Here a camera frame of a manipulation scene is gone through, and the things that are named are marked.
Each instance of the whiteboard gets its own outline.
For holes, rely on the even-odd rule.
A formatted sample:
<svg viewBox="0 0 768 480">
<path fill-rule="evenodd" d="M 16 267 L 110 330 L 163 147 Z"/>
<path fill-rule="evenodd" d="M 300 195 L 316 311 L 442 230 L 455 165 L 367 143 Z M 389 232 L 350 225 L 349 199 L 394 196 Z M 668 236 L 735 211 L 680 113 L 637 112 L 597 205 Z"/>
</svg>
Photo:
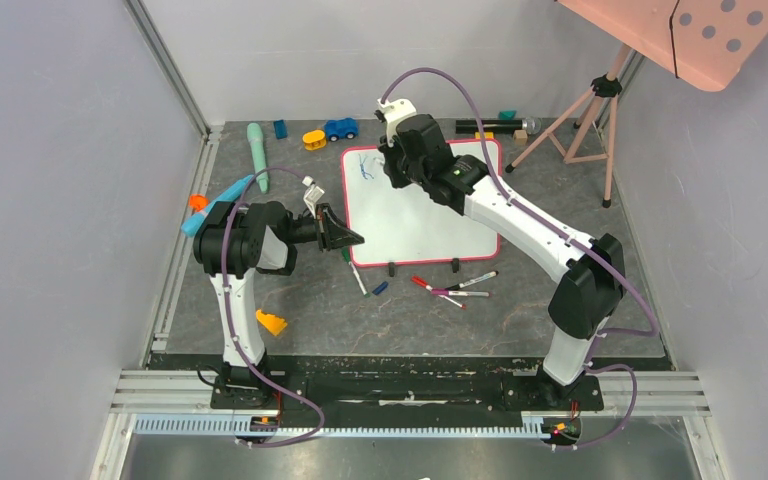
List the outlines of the whiteboard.
<svg viewBox="0 0 768 480">
<path fill-rule="evenodd" d="M 449 143 L 455 155 L 484 160 L 479 140 Z M 487 150 L 498 171 L 499 143 L 488 140 Z M 384 173 L 384 155 L 375 147 L 350 148 L 340 163 L 346 222 L 365 240 L 351 247 L 356 265 L 482 260 L 499 252 L 499 235 L 493 230 L 434 203 L 418 185 L 394 189 Z"/>
</svg>

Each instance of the yellow toy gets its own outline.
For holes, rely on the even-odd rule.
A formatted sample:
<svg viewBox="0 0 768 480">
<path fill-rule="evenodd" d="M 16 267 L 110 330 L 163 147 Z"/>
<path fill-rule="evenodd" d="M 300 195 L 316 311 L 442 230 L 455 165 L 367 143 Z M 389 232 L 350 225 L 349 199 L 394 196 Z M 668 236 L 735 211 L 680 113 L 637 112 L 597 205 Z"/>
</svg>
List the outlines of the yellow toy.
<svg viewBox="0 0 768 480">
<path fill-rule="evenodd" d="M 269 330 L 269 333 L 276 337 L 287 327 L 287 322 L 283 318 L 277 315 L 272 315 L 271 313 L 263 313 L 263 310 L 255 312 L 255 316 L 257 317 L 257 321 L 260 322 L 264 328 Z"/>
<path fill-rule="evenodd" d="M 322 130 L 307 132 L 302 136 L 302 142 L 304 142 L 306 149 L 318 150 L 325 146 L 325 132 Z"/>
</svg>

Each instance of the green marker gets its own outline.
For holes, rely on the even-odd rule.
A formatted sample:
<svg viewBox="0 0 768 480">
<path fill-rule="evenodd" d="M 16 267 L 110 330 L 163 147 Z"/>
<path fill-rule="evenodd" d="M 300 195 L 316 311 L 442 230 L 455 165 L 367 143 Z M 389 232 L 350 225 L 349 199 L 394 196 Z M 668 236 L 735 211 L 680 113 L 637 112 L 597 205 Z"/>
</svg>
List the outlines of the green marker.
<svg viewBox="0 0 768 480">
<path fill-rule="evenodd" d="M 363 280 L 360 279 L 360 274 L 357 272 L 357 267 L 355 267 L 355 264 L 352 263 L 352 257 L 349 256 L 349 249 L 343 248 L 343 259 L 346 261 L 346 263 L 349 264 L 350 267 L 352 267 L 352 273 L 355 274 L 355 278 L 358 281 L 358 285 L 360 285 L 360 291 L 363 292 L 364 297 L 369 296 L 369 292 L 366 291 L 366 287 L 363 285 Z"/>
<path fill-rule="evenodd" d="M 246 138 L 248 138 L 249 145 L 252 147 L 254 171 L 257 173 L 266 168 L 266 153 L 263 151 L 263 130 L 260 129 L 260 125 L 250 123 L 248 128 L 246 128 Z M 268 192 L 269 174 L 264 172 L 258 175 L 257 185 L 260 187 L 261 193 Z"/>
</svg>

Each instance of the marker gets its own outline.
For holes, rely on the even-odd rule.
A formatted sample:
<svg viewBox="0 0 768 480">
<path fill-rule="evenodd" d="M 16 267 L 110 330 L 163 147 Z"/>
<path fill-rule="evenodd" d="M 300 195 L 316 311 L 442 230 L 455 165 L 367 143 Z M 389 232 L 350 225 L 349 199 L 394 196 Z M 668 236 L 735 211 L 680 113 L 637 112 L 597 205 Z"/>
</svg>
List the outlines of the marker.
<svg viewBox="0 0 768 480">
<path fill-rule="evenodd" d="M 348 248 L 343 248 L 343 259 L 346 260 L 346 263 L 348 263 L 350 267 L 352 267 L 352 273 L 355 274 L 355 278 L 357 279 L 358 285 L 360 286 L 360 291 L 363 292 L 363 296 L 368 297 L 369 292 L 366 291 L 366 287 L 363 285 L 363 280 L 360 279 L 360 274 L 357 273 L 357 268 L 355 267 L 355 264 L 352 263 L 351 257 L 349 257 Z"/>
<path fill-rule="evenodd" d="M 424 289 L 428 290 L 429 292 L 431 292 L 431 293 L 434 293 L 434 289 L 433 289 L 433 288 L 431 288 L 431 286 L 430 286 L 430 285 L 428 285 L 428 282 L 426 282 L 425 280 L 423 280 L 423 279 L 421 279 L 421 278 L 417 277 L 416 275 L 414 275 L 413 277 L 411 277 L 411 281 L 412 281 L 413 283 L 415 283 L 415 284 L 419 285 L 420 287 L 422 287 L 422 288 L 424 288 Z M 443 296 L 443 295 L 437 295 L 437 296 L 438 296 L 438 297 L 440 297 L 440 298 L 442 298 L 443 300 L 448 300 L 448 301 L 450 301 L 450 302 L 454 303 L 455 305 L 457 305 L 457 306 L 458 306 L 458 308 L 460 308 L 460 309 L 462 309 L 462 310 L 466 310 L 466 306 L 465 306 L 465 305 L 463 305 L 462 303 L 456 302 L 456 301 L 452 300 L 451 298 L 449 298 L 449 297 L 445 297 L 445 296 Z"/>
<path fill-rule="evenodd" d="M 381 282 L 381 285 L 378 285 L 375 287 L 375 290 L 372 291 L 373 295 L 378 296 L 381 295 L 381 292 L 387 289 L 387 282 Z"/>
<path fill-rule="evenodd" d="M 480 277 L 473 278 L 472 280 L 467 280 L 464 283 L 459 283 L 457 285 L 452 285 L 451 287 L 446 288 L 446 290 L 460 290 L 462 288 L 466 288 L 470 285 L 475 285 L 478 282 L 483 282 L 484 280 L 490 279 L 495 277 L 499 274 L 498 270 L 493 270 L 490 273 L 485 273 L 484 275 Z"/>
<path fill-rule="evenodd" d="M 490 292 L 468 292 L 466 290 L 446 290 L 443 288 L 435 288 L 431 290 L 434 295 L 442 295 L 444 297 L 489 297 Z"/>
<path fill-rule="evenodd" d="M 237 199 L 240 198 L 240 195 L 243 194 L 243 190 L 246 188 L 246 184 L 249 183 L 249 180 L 251 180 L 251 175 L 247 175 L 246 177 L 237 180 L 233 185 L 228 187 L 228 190 L 219 194 L 219 196 L 214 198 L 206 207 L 192 214 L 190 218 L 181 225 L 181 231 L 184 232 L 184 235 L 192 238 L 198 233 L 201 224 L 204 223 L 204 219 L 207 218 L 207 214 L 210 213 L 210 210 L 213 209 L 213 205 L 215 205 L 216 202 L 237 201 Z"/>
</svg>

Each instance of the blue plastic piece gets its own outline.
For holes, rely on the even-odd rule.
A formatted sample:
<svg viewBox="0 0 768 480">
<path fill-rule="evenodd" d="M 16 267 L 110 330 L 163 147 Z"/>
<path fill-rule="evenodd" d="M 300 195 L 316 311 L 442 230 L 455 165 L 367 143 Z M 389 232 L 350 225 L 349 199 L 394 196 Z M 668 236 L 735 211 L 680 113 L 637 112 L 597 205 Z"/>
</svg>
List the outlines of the blue plastic piece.
<svg viewBox="0 0 768 480">
<path fill-rule="evenodd" d="M 245 178 L 237 180 L 233 185 L 228 187 L 227 190 L 222 192 L 204 207 L 204 210 L 198 211 L 188 218 L 184 224 L 181 225 L 181 231 L 184 232 L 184 235 L 190 238 L 195 237 L 196 233 L 198 233 L 198 229 L 201 228 L 201 224 L 204 223 L 205 217 L 207 217 L 207 214 L 210 213 L 210 210 L 213 208 L 213 205 L 216 204 L 216 202 L 233 202 L 240 198 L 240 195 L 243 194 L 243 190 L 246 188 L 246 184 L 249 183 L 249 180 L 251 180 L 251 177 L 251 175 L 247 175 Z"/>
<path fill-rule="evenodd" d="M 357 122 L 354 118 L 328 120 L 325 122 L 325 138 L 336 142 L 341 138 L 355 138 L 358 135 Z"/>
<path fill-rule="evenodd" d="M 275 138 L 278 140 L 287 138 L 287 124 L 284 120 L 275 120 L 272 122 L 272 127 L 275 128 Z"/>
<path fill-rule="evenodd" d="M 381 282 L 381 285 L 378 285 L 375 287 L 375 290 L 372 291 L 375 295 L 381 295 L 381 292 L 383 292 L 387 288 L 387 282 Z"/>
</svg>

